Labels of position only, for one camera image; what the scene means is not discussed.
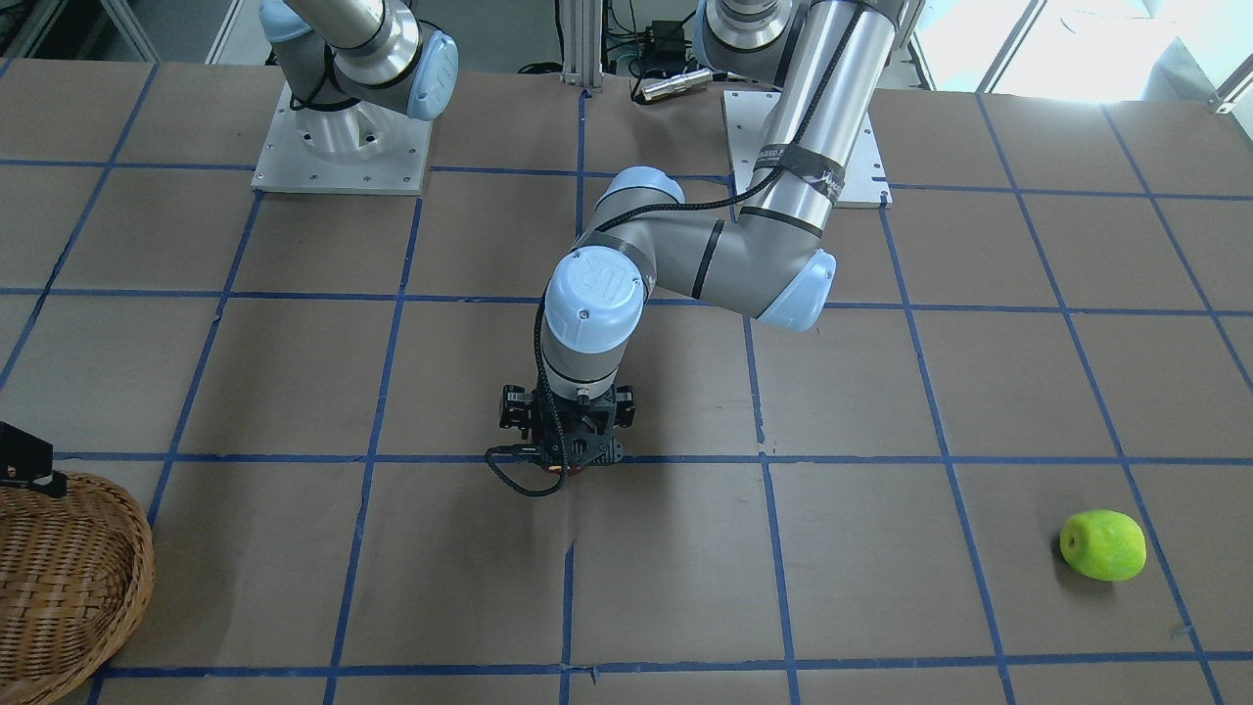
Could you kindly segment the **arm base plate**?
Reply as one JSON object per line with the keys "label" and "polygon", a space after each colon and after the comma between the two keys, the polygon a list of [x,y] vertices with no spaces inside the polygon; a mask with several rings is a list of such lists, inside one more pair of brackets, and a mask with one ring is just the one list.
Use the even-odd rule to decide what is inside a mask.
{"label": "arm base plate", "polygon": [[419,197],[434,125],[372,104],[294,111],[279,94],[252,187],[289,195]]}
{"label": "arm base plate", "polygon": [[[753,179],[753,165],[761,147],[766,143],[766,121],[778,104],[777,91],[749,91],[744,89],[725,89],[723,91],[723,115],[725,121],[725,144],[733,167],[733,192],[739,195],[747,192]],[[845,184],[837,209],[877,209],[893,202],[883,158],[877,136],[871,124],[871,116],[865,116],[860,125],[855,148],[846,165]]]}

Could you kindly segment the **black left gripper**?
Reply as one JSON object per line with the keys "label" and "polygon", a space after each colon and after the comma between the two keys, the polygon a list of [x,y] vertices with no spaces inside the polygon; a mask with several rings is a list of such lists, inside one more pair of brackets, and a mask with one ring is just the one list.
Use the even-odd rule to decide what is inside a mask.
{"label": "black left gripper", "polygon": [[505,384],[497,425],[504,430],[520,430],[523,442],[502,446],[500,451],[511,452],[551,473],[558,473],[565,463],[573,476],[586,467],[609,467],[623,460],[624,450],[621,442],[615,440],[615,430],[632,427],[635,414],[632,387],[615,387],[595,399],[564,399],[560,396],[553,399],[563,443],[549,430],[550,414],[541,393]]}

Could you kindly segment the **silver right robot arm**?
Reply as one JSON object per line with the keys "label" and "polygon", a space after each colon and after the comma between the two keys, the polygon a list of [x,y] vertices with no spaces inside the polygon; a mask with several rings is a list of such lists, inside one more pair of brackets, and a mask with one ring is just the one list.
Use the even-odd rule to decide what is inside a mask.
{"label": "silver right robot arm", "polygon": [[259,19],[294,111],[366,103],[431,121],[455,93],[455,40],[408,1],[264,1]]}

